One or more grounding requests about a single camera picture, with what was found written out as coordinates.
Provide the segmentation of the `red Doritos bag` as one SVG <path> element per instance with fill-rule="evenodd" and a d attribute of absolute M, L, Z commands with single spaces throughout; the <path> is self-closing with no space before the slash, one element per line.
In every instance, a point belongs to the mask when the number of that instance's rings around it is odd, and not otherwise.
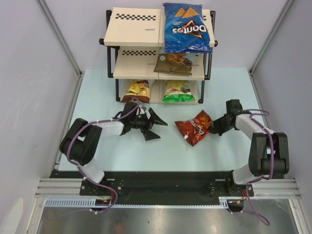
<path fill-rule="evenodd" d="M 191 146 L 198 144 L 208 134 L 211 123 L 211 117 L 204 110 L 192 119 L 175 121 L 178 131 Z"/>

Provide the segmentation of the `brown Chuba chips bag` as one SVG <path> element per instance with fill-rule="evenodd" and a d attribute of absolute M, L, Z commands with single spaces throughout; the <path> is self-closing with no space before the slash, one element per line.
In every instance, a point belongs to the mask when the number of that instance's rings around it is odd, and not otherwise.
<path fill-rule="evenodd" d="M 121 102 L 129 102 L 132 98 L 138 98 L 140 102 L 149 103 L 150 96 L 150 82 L 145 79 L 133 79 L 128 85 Z"/>

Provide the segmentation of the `green Chuba cassava chips bag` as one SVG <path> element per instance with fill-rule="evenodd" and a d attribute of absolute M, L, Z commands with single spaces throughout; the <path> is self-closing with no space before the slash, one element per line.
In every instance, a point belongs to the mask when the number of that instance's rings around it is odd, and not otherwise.
<path fill-rule="evenodd" d="M 167 80 L 165 87 L 163 103 L 195 101 L 188 80 Z"/>

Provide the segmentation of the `light blue brown chips bag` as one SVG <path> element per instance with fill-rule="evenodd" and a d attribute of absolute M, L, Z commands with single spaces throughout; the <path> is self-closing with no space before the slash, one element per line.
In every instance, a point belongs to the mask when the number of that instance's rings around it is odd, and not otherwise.
<path fill-rule="evenodd" d="M 190 53 L 160 53 L 154 72 L 192 75 L 194 58 Z"/>

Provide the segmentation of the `blue Doritos bag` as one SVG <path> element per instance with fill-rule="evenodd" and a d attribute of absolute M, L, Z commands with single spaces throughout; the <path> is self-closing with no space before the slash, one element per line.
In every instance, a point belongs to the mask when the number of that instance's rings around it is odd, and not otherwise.
<path fill-rule="evenodd" d="M 204 24 L 202 5 L 166 2 L 163 7 L 166 53 L 211 53 L 211 39 Z"/>

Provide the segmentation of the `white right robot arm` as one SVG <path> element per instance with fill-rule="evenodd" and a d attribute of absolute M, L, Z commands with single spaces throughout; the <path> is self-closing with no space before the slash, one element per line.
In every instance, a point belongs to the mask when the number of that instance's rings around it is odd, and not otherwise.
<path fill-rule="evenodd" d="M 251 141 L 248 163 L 231 171 L 231 179 L 225 183 L 229 195 L 241 192 L 242 185 L 284 176 L 290 170 L 287 135 L 265 127 L 254 118 L 267 115 L 269 112 L 264 110 L 244 110 L 238 99 L 231 99 L 226 101 L 226 113 L 212 121 L 208 128 L 211 134 L 219 136 L 235 129 Z"/>

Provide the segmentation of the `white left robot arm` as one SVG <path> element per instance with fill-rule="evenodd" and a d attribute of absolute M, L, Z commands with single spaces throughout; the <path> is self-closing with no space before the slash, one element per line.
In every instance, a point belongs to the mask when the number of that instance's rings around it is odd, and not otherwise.
<path fill-rule="evenodd" d="M 105 172 L 95 160 L 95 153 L 101 137 L 122 136 L 132 129 L 139 129 L 146 141 L 160 139 L 151 131 L 154 125 L 167 126 L 152 108 L 148 109 L 136 102 L 127 102 L 122 111 L 113 118 L 88 122 L 77 118 L 64 138 L 59 151 L 69 163 L 78 168 L 83 177 L 91 181 L 91 190 L 97 195 L 104 194 L 108 183 L 103 180 Z"/>

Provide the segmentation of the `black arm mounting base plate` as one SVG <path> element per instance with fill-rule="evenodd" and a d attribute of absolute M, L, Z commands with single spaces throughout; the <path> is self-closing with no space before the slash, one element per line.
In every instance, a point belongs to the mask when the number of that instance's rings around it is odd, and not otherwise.
<path fill-rule="evenodd" d="M 98 206 L 109 201 L 121 206 L 213 206 L 221 197 L 235 200 L 249 194 L 255 198 L 257 189 L 272 192 L 277 190 L 275 184 L 283 182 L 281 178 L 263 179 L 239 185 L 232 172 L 106 172 L 99 185 L 84 179 L 80 172 L 53 171 L 50 178 L 63 180 L 67 189 L 77 182 L 79 196 L 102 198 Z"/>

